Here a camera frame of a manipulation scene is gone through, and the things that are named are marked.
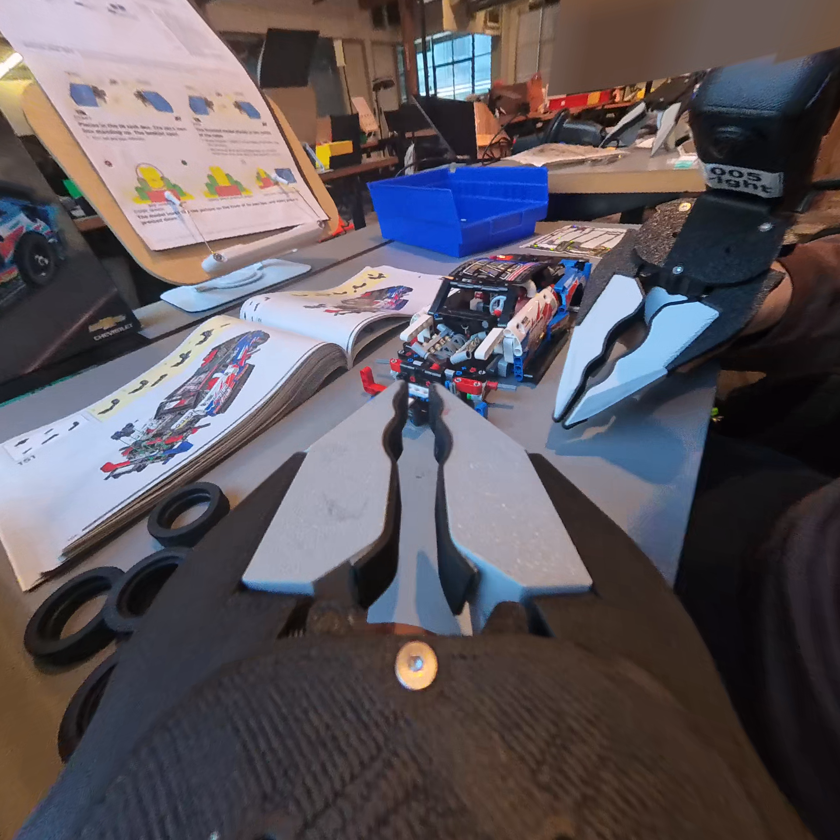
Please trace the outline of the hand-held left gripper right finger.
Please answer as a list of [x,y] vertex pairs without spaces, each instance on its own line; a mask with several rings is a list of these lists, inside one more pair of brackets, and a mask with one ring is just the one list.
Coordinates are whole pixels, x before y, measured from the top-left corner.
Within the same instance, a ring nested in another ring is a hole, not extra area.
[[592,577],[529,453],[453,393],[429,389],[437,572],[450,611],[582,595]]

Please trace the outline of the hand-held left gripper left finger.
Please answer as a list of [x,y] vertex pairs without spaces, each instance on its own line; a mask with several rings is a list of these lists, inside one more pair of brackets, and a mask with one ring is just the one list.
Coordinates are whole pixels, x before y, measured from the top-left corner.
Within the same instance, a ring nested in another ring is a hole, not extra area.
[[371,606],[393,582],[405,384],[387,387],[306,451],[243,574],[250,590]]

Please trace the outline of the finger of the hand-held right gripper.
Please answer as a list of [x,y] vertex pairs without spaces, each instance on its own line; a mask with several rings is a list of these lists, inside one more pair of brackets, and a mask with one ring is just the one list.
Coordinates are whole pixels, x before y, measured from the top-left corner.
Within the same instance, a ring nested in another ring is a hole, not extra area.
[[718,311],[700,301],[650,293],[644,294],[637,316],[647,328],[646,337],[635,350],[615,361],[605,379],[586,385],[564,427],[581,424],[664,378],[668,365],[717,319]]
[[618,334],[638,315],[644,291],[636,278],[613,275],[586,312],[578,311],[560,375],[554,422],[569,422],[592,374],[607,360]]

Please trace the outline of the brick model race car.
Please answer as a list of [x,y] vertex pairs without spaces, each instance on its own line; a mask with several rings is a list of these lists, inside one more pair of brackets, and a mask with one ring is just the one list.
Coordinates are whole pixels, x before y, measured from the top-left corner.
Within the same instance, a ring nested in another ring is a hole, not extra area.
[[445,276],[390,359],[393,377],[407,383],[411,422],[427,424],[432,385],[486,417],[491,393],[538,384],[591,273],[588,260],[517,253],[472,259]]

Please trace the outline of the person's right forearm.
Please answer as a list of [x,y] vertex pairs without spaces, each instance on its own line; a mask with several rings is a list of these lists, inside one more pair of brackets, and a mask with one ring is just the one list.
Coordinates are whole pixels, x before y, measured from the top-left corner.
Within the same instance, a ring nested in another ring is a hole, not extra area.
[[774,267],[781,283],[721,352],[721,368],[781,377],[837,370],[839,236],[798,245]]

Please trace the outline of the grey desk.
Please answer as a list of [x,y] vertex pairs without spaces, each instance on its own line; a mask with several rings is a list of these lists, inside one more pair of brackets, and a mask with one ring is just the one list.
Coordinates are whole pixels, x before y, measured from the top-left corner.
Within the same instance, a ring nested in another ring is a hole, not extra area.
[[[357,234],[316,246],[312,259],[332,262],[312,272],[294,288],[316,290],[338,286],[364,266],[387,265],[441,273],[457,260],[402,245],[385,244],[370,226]],[[41,392],[2,406],[2,441],[63,417],[93,403],[163,359],[189,332],[185,327],[122,358],[80,373]],[[697,483],[707,423],[715,395],[714,364],[685,378],[669,377],[622,404],[614,415],[602,415],[574,429],[553,423],[551,412],[565,350],[542,382],[502,396],[490,410],[492,422],[531,451],[551,460],[577,487],[604,510],[637,543],[673,584]],[[201,474],[217,483],[235,505],[273,469],[364,403],[359,375],[336,374],[312,399],[279,420],[252,442]],[[405,460],[400,462],[404,503],[422,518],[433,512],[432,437],[429,430],[406,433]],[[436,553],[432,543],[409,523],[400,547],[395,583],[372,607],[375,623],[401,622],[437,633],[467,634],[466,616],[454,618],[444,606],[439,584],[433,584]],[[110,564],[128,568],[152,548],[144,522],[110,538],[84,570]],[[77,567],[66,567],[67,572]],[[41,600],[67,572],[33,591],[23,592],[2,546],[2,780],[20,782],[22,799],[38,799],[58,774],[56,732],[71,695],[90,667],[112,646],[78,668],[54,675],[40,671],[24,651],[25,625]]]

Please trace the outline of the sticker sheet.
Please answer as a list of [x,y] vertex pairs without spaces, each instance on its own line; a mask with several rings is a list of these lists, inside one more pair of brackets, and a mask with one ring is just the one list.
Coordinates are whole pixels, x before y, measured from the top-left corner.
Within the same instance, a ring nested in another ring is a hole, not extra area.
[[618,246],[626,233],[628,230],[622,227],[568,224],[531,239],[524,247],[569,257],[599,259]]

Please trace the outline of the black rubber tyre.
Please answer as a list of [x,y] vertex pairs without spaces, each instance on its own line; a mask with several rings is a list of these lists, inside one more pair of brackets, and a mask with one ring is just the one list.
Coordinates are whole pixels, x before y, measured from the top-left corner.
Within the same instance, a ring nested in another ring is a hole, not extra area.
[[182,565],[190,550],[162,549],[132,565],[111,589],[102,617],[116,637],[132,635],[166,582]]
[[90,672],[70,698],[56,736],[57,751],[62,764],[67,764],[88,730],[118,663],[117,652],[105,658]]
[[78,631],[63,637],[74,613],[100,595],[108,595],[122,582],[125,572],[102,566],[73,576],[55,589],[35,610],[24,631],[30,656],[54,666],[77,665],[102,651],[116,637],[104,606]]
[[[204,506],[192,521],[175,526],[176,520],[190,509]],[[197,481],[173,490],[151,510],[147,530],[156,542],[167,549],[195,547],[230,512],[222,489],[208,481]]]

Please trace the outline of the blue plastic bin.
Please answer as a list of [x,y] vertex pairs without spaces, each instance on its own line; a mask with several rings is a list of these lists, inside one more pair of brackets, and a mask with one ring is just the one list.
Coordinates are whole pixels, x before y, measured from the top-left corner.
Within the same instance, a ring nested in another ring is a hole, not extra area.
[[373,182],[384,238],[468,257],[532,235],[548,212],[549,174],[527,165],[437,168]]

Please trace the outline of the open instruction booklet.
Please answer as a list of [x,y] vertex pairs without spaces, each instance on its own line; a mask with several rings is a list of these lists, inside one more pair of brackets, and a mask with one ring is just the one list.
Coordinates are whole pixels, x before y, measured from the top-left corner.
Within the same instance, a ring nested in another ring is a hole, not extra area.
[[245,301],[78,413],[2,442],[2,545],[23,592],[241,448],[348,370],[441,277],[366,267],[341,286]]

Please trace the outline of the white stand base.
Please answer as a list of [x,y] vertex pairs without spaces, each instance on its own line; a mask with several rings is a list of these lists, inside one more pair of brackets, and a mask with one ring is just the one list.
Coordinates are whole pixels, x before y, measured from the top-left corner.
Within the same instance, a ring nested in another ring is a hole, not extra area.
[[161,300],[187,313],[205,312],[293,280],[311,268],[287,259],[265,259],[194,286],[174,287]]

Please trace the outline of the black monitor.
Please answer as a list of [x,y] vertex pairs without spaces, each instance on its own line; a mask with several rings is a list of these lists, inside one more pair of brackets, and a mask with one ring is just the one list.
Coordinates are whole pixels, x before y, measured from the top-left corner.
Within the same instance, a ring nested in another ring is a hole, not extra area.
[[477,162],[476,113],[473,102],[418,96],[415,103],[455,161]]

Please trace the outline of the black cardboard toy box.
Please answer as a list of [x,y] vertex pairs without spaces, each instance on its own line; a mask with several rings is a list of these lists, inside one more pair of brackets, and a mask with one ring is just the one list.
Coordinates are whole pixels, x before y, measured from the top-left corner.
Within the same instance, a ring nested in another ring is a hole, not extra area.
[[91,350],[140,323],[1,117],[1,383]]

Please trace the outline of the printed instruction sheet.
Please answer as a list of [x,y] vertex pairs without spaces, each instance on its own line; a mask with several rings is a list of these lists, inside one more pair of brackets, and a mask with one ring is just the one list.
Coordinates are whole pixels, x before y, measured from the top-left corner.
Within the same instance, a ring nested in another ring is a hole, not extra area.
[[151,250],[326,219],[269,105],[189,2],[2,1],[1,25]]

